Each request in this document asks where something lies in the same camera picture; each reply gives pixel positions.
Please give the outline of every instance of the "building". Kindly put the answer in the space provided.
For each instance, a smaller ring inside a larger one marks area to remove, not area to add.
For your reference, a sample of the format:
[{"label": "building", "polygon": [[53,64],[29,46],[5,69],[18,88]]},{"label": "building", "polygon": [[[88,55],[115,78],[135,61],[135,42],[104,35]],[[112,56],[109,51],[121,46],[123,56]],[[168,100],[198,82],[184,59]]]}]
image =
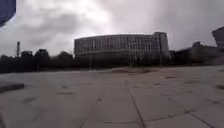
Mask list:
[{"label": "building", "polygon": [[106,35],[76,39],[76,59],[163,64],[170,57],[166,33],[153,35]]},{"label": "building", "polygon": [[212,32],[215,38],[217,47],[220,49],[224,49],[224,27],[221,27]]}]

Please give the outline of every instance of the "pavement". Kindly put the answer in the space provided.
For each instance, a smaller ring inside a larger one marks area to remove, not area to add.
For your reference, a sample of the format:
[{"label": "pavement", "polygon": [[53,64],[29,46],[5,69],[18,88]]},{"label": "pavement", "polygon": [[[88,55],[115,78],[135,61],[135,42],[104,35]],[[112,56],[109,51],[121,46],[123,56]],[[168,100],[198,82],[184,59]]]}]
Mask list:
[{"label": "pavement", "polygon": [[0,128],[223,128],[224,66],[0,75]]}]

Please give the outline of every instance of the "large building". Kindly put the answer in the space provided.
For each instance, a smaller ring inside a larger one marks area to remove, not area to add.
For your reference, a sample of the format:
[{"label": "large building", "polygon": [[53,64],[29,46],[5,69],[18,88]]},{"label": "large building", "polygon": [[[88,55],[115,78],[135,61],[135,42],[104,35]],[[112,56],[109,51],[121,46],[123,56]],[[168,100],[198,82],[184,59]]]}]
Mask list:
[{"label": "large building", "polygon": [[165,63],[170,57],[166,33],[153,35],[107,35],[76,39],[74,54],[77,59],[129,62]]},{"label": "large building", "polygon": [[213,31],[212,33],[215,38],[217,47],[220,49],[224,49],[224,27]]}]

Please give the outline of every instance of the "cloud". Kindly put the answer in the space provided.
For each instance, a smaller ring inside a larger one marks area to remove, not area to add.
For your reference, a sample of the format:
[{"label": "cloud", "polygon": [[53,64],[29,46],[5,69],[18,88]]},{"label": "cloud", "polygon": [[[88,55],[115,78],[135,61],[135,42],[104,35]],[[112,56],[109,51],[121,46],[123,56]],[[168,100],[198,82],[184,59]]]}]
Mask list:
[{"label": "cloud", "polygon": [[215,45],[211,32],[224,25],[223,0],[102,0],[117,26],[128,33],[165,31],[171,49],[195,41]]},{"label": "cloud", "polygon": [[73,51],[75,38],[112,30],[109,14],[94,0],[21,0],[17,7],[16,16],[0,30],[0,54],[13,55],[17,41],[23,50]]},{"label": "cloud", "polygon": [[74,38],[98,34],[168,33],[171,49],[195,41],[215,45],[224,25],[223,0],[19,0],[16,17],[0,29],[0,54],[46,48],[72,51]]}]

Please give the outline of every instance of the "tree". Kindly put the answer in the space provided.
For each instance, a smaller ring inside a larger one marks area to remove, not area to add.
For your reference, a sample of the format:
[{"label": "tree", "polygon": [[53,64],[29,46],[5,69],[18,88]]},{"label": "tree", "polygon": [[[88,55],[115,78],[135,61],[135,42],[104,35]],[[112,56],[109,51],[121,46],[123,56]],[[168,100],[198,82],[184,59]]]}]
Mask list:
[{"label": "tree", "polygon": [[19,70],[23,72],[35,70],[34,56],[32,51],[23,51],[21,53],[21,58],[19,58],[19,67]]},{"label": "tree", "polygon": [[40,49],[34,56],[35,66],[37,70],[44,70],[49,67],[50,56],[46,49]]},{"label": "tree", "polygon": [[73,62],[73,56],[63,51],[59,55],[53,57],[52,66],[54,68],[72,68]]}]

